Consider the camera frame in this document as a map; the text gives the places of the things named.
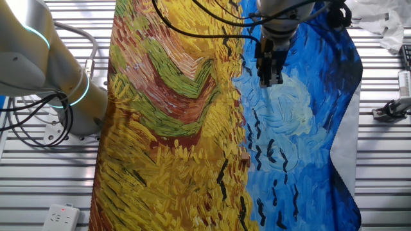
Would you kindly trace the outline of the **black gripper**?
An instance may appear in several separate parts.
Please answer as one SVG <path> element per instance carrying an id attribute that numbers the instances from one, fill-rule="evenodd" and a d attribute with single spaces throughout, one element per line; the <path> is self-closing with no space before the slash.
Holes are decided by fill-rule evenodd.
<path id="1" fill-rule="evenodd" d="M 290 38 L 260 36 L 255 52 L 260 85 L 272 86 L 282 84 L 282 67 L 277 61 L 286 59 L 289 48 Z M 263 63 L 264 60 L 268 60 L 267 65 Z"/>

